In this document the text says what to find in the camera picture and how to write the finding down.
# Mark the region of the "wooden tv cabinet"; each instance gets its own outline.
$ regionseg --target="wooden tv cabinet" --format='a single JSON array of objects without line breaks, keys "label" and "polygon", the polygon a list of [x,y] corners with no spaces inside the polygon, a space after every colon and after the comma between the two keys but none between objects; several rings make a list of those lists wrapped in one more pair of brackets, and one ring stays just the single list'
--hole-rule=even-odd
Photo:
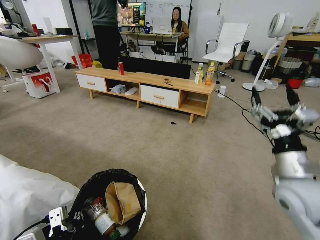
[{"label": "wooden tv cabinet", "polygon": [[[93,92],[96,91],[135,100],[137,108],[140,102],[145,102],[176,109],[190,113],[189,123],[192,123],[193,118],[198,115],[207,116],[211,93],[215,87],[215,84],[206,86],[203,82],[197,85],[193,80],[142,72],[125,72],[125,75],[121,76],[116,70],[93,67],[76,71],[75,75],[79,87],[88,89],[91,99]],[[171,85],[165,83],[165,79],[169,79]],[[120,81],[128,88],[136,86],[139,91],[131,96],[113,93],[110,88],[113,87],[114,80]]]}]

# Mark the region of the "cabinet leg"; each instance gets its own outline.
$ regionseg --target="cabinet leg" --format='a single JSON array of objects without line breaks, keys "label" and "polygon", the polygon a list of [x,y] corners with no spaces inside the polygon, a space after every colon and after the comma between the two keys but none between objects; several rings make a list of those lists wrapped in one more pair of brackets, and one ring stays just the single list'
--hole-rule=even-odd
[{"label": "cabinet leg", "polygon": [[191,113],[191,114],[190,114],[189,123],[192,123],[192,122],[193,122],[193,117],[194,117],[194,114],[193,114],[193,113]]}]

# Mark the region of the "lamp base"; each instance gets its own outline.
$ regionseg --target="lamp base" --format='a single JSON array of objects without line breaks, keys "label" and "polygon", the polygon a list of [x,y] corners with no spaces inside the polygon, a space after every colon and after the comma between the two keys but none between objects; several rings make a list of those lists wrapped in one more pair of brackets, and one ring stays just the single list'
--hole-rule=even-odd
[{"label": "lamp base", "polygon": [[[244,89],[248,90],[248,91],[252,91],[252,86],[253,86],[253,83],[244,83],[244,84],[242,84],[242,87]],[[261,86],[259,84],[256,84],[254,87],[256,88],[256,90],[258,92],[262,92],[265,89],[264,86]]]}]

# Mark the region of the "black garbage bag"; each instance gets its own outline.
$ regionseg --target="black garbage bag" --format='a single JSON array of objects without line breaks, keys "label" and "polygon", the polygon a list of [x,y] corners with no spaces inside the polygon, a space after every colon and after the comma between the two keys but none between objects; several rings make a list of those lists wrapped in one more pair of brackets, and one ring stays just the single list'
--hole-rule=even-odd
[{"label": "black garbage bag", "polygon": [[[133,239],[139,230],[140,221],[145,212],[145,195],[146,192],[138,185],[137,177],[124,169],[109,169],[94,174],[80,189],[69,213],[69,217],[73,218],[77,212],[82,211],[85,201],[88,198],[102,197],[105,199],[107,186],[111,182],[125,182],[133,185],[136,191],[141,212],[125,224],[130,228],[130,232],[122,237],[121,240]],[[104,239],[94,226],[94,223],[84,215],[84,227],[77,229],[73,239]]]}]

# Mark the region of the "white desk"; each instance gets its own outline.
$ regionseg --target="white desk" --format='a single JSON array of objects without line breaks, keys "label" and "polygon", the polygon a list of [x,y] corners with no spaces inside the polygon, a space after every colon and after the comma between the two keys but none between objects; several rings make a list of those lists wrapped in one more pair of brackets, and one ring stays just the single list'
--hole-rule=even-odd
[{"label": "white desk", "polygon": [[[178,38],[182,35],[182,33],[172,33],[172,34],[146,34],[144,32],[132,32],[132,31],[124,31],[120,32],[121,35],[126,36],[126,44],[127,47],[129,46],[129,40],[132,40],[136,43],[136,46],[138,47],[138,41],[150,41],[149,44],[143,44],[144,46],[154,46],[156,41],[159,42],[172,42],[176,44],[175,51],[178,50]],[[166,62],[176,62],[177,53],[174,56],[169,55],[158,55],[154,53],[139,53],[139,49],[137,49],[138,52],[130,52],[131,57],[136,58],[147,58],[150,60],[159,60],[159,61],[166,61]]]},{"label": "white desk", "polygon": [[79,54],[77,51],[77,48],[75,46],[75,43],[73,41],[73,38],[78,37],[77,35],[72,35],[72,36],[52,36],[52,37],[48,37],[48,36],[40,36],[40,37],[25,37],[22,38],[22,40],[26,43],[35,43],[35,44],[39,44],[40,48],[42,49],[42,53],[43,53],[43,57],[44,60],[46,61],[47,67],[48,67],[48,71],[51,75],[52,78],[52,82],[54,84],[54,87],[56,88],[56,92],[59,93],[60,92],[60,88],[56,79],[56,76],[54,74],[52,65],[51,65],[51,59],[50,56],[48,54],[47,48],[46,48],[46,44],[48,43],[57,43],[57,42],[70,42],[71,43],[71,47],[73,50],[73,53],[76,57],[79,69],[82,69],[82,65],[81,65],[81,61],[79,58]]}]

